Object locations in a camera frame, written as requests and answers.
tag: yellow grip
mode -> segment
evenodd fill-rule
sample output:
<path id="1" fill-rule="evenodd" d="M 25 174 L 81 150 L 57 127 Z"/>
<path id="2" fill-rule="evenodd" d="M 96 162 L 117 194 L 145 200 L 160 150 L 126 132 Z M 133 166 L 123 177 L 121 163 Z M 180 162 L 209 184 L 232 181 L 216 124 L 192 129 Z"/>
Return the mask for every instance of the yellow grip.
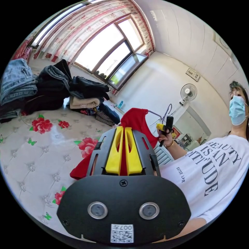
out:
<path id="1" fill-rule="evenodd" d="M 164 127 L 164 124 L 157 124 L 157 125 L 156 125 L 156 128 L 157 128 L 158 130 L 163 130 L 163 127 Z"/>
<path id="2" fill-rule="evenodd" d="M 124 132 L 127 175 L 139 174 L 142 172 L 143 168 L 136 148 L 132 129 L 130 127 L 126 127 Z"/>
<path id="3" fill-rule="evenodd" d="M 120 175 L 122 149 L 123 149 L 123 135 L 124 135 L 124 128 L 122 126 L 118 126 L 116 128 L 116 133 L 114 136 L 114 140 L 112 142 L 109 157 L 105 167 L 106 172 L 109 174 Z"/>

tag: dark hair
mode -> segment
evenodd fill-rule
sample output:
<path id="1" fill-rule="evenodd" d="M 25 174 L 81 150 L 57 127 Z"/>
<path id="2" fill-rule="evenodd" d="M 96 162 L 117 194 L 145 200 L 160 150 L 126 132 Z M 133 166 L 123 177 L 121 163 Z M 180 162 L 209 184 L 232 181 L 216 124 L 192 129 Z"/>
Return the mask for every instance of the dark hair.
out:
<path id="1" fill-rule="evenodd" d="M 249 107 L 249 99 L 248 99 L 248 95 L 246 93 L 246 90 L 245 88 L 240 84 L 238 83 L 237 81 L 233 81 L 230 85 L 230 94 L 233 92 L 234 89 L 236 90 L 242 90 L 244 96 L 245 96 L 245 99 L 246 99 L 246 104 L 248 105 Z M 249 140 L 249 117 L 247 119 L 247 125 L 246 125 L 246 139 Z"/>

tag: black device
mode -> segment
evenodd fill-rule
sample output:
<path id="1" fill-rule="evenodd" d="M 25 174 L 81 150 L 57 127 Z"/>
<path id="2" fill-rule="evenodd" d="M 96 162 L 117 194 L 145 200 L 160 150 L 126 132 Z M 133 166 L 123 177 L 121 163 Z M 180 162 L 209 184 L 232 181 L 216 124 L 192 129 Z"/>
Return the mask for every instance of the black device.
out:
<path id="1" fill-rule="evenodd" d="M 158 126 L 158 128 L 161 130 L 161 133 L 166 136 L 167 134 L 170 134 L 172 132 L 172 127 L 173 127 L 173 122 L 174 122 L 174 117 L 173 116 L 168 116 L 166 118 L 166 125 L 164 126 Z M 164 143 L 164 140 L 162 140 L 160 142 L 159 147 L 162 147 Z"/>

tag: qr code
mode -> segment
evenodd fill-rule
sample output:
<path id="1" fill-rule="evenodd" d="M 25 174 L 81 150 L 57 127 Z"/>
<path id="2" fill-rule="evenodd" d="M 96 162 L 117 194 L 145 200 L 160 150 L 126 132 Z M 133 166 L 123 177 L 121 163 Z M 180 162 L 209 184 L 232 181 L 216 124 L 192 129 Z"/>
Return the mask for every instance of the qr code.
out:
<path id="1" fill-rule="evenodd" d="M 133 225 L 112 224 L 111 243 L 133 243 L 134 232 Z"/>

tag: gold bracelet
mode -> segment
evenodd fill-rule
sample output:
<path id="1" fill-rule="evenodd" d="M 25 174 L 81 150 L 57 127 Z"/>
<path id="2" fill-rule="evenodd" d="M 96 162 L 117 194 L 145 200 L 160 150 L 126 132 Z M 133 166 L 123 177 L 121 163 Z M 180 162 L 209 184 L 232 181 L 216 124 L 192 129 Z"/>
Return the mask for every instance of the gold bracelet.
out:
<path id="1" fill-rule="evenodd" d="M 166 148 L 171 147 L 174 144 L 174 140 L 172 140 L 172 144 L 170 146 L 165 146 Z"/>

